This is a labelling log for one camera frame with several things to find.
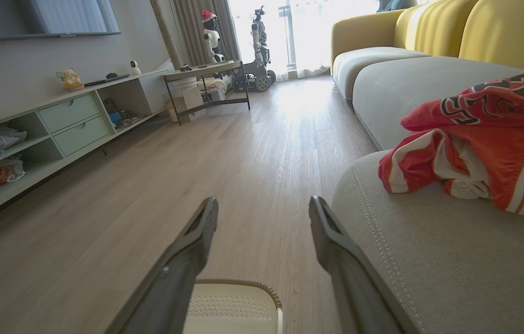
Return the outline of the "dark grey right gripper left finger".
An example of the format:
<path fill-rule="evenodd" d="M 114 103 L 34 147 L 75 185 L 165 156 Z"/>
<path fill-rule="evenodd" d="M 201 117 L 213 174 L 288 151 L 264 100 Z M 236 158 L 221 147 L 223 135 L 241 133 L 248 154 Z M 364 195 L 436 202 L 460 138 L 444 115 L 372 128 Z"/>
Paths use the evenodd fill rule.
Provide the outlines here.
<path fill-rule="evenodd" d="M 204 199 L 111 322 L 108 334 L 181 334 L 196 283 L 207 264 L 219 203 Z"/>

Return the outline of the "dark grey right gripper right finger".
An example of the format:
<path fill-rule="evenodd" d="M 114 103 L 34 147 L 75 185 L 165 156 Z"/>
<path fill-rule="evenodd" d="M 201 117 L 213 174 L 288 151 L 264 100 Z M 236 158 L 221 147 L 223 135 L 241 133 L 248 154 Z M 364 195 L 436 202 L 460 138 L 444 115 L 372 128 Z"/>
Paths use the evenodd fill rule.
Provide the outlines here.
<path fill-rule="evenodd" d="M 309 199 L 309 218 L 317 259 L 332 280 L 342 332 L 418 333 L 398 298 L 323 198 Z"/>

